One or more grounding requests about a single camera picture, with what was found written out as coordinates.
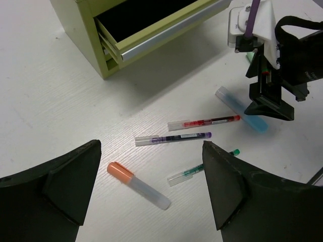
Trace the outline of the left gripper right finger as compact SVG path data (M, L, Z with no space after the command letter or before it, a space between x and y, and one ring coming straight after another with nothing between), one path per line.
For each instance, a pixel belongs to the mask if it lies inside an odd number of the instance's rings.
M322 187L271 174L205 141L202 161L223 241L322 241Z

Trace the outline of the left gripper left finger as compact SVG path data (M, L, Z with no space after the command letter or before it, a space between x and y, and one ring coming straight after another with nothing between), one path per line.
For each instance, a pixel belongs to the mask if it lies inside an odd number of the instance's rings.
M75 241L101 159L91 140L69 153L1 178L1 241Z

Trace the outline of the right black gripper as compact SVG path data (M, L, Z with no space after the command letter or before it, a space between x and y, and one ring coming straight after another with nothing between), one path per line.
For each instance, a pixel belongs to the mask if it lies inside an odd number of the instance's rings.
M245 109L246 115L263 115L285 121L294 120L294 108L282 101L282 88L292 93L297 101L304 101L309 95L306 84L291 85L284 80L279 70L273 68L264 56L263 49L257 49L253 52L250 66L246 77L257 77L257 87L249 94L250 99L254 100Z

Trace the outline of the blue highlighter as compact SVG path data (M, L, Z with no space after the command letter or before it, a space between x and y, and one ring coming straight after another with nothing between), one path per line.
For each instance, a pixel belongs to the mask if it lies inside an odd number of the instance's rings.
M246 106L225 87L221 86L215 95L255 131L263 134L268 130L268 124L262 118L256 115L246 115L244 113Z

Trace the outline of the green cap highlighter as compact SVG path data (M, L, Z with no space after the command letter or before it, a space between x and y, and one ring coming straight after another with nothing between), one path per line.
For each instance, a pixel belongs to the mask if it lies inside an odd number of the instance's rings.
M247 54L246 54L246 58L247 58L247 60L249 61L250 64L252 63L254 55L255 55L255 52L247 52Z

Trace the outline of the orange cap highlighter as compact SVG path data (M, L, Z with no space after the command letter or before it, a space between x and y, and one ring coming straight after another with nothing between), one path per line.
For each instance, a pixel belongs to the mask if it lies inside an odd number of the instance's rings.
M107 166L107 172L160 209L167 210L171 205L169 198L137 178L134 173L121 164L110 162Z

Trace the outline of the chest drawer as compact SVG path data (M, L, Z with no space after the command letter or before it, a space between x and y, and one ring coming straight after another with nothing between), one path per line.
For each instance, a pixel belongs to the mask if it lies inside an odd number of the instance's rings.
M99 35L123 67L225 10L230 1L124 1L95 17Z

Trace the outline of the green metal drawer chest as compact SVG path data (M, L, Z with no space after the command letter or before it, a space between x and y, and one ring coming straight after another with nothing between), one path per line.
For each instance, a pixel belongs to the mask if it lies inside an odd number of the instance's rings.
M64 31L102 78L229 7L230 1L50 2Z

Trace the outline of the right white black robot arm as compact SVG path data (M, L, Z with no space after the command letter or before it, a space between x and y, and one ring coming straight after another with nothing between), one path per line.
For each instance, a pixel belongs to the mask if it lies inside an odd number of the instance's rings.
M309 94L307 83L322 79L322 22L285 16L275 26L278 41L279 69L264 56L264 46L254 55L246 77L257 77L250 84L252 103L246 115L264 115L281 120L294 120L294 107L282 100L282 89L304 101Z

